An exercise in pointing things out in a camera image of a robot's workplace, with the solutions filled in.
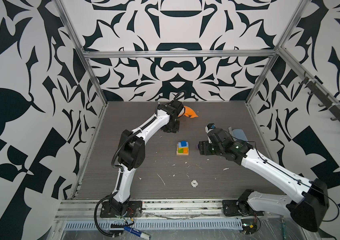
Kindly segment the natural wood plank block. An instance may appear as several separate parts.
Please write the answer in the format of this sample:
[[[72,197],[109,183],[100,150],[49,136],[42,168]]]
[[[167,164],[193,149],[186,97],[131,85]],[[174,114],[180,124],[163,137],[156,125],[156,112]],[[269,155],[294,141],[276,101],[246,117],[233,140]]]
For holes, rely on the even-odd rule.
[[[176,155],[177,156],[188,156],[189,153],[179,153],[179,152],[176,152]]]

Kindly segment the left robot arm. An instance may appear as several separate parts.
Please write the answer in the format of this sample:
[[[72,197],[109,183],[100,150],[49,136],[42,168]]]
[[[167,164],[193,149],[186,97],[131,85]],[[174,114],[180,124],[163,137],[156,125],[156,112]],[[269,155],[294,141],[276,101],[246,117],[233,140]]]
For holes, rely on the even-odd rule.
[[[118,149],[112,158],[112,167],[118,169],[118,180],[112,193],[112,205],[121,208],[130,199],[135,172],[146,157],[146,144],[159,130],[165,133],[179,131],[179,118],[184,105],[179,100],[159,103],[155,113],[142,125],[121,134]]]

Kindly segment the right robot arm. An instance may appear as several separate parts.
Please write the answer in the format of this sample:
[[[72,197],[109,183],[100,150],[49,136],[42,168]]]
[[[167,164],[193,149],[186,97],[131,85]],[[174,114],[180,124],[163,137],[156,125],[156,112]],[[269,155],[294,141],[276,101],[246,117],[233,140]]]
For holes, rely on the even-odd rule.
[[[205,127],[208,139],[198,144],[199,153],[216,155],[249,169],[283,191],[283,195],[244,193],[240,200],[257,212],[271,212],[291,217],[299,226],[317,232],[329,209],[327,184],[297,175],[261,154],[255,145],[234,138],[215,124]]]

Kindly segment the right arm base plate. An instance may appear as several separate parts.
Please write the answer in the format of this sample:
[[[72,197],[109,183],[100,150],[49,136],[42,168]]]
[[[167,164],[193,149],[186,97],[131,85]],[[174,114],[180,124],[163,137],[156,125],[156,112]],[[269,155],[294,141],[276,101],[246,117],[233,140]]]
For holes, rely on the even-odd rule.
[[[223,200],[223,214],[227,217],[250,216],[254,214],[254,210],[243,200]]]

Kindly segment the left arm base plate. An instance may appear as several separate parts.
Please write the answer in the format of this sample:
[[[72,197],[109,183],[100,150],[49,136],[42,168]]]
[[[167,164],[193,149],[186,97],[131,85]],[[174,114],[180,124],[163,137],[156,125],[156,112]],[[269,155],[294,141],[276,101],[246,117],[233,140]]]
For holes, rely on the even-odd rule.
[[[107,201],[102,203],[101,218],[114,218],[118,216],[132,218],[142,212],[142,201],[126,201],[124,203]]]

